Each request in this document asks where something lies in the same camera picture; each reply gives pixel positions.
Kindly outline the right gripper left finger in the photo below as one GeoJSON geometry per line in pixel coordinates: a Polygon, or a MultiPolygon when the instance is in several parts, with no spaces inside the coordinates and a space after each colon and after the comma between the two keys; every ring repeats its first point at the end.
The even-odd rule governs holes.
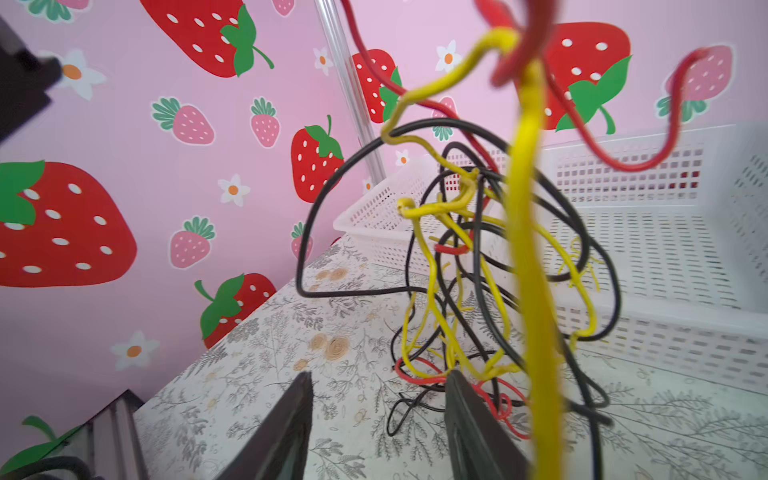
{"type": "Polygon", "coordinates": [[[313,400],[312,375],[301,372],[216,479],[303,479],[313,400]]]}

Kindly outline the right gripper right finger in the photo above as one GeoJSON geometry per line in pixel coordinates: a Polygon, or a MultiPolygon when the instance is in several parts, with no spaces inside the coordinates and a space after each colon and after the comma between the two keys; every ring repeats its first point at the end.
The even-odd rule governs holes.
{"type": "Polygon", "coordinates": [[[529,462],[459,371],[447,375],[444,420],[455,479],[525,479],[529,462]]]}

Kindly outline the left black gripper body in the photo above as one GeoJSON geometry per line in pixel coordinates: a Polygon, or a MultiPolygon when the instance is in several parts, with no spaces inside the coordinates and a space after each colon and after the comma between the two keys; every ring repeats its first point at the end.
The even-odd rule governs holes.
{"type": "Polygon", "coordinates": [[[58,59],[33,54],[1,19],[1,142],[48,107],[47,91],[61,78],[58,59]]]}

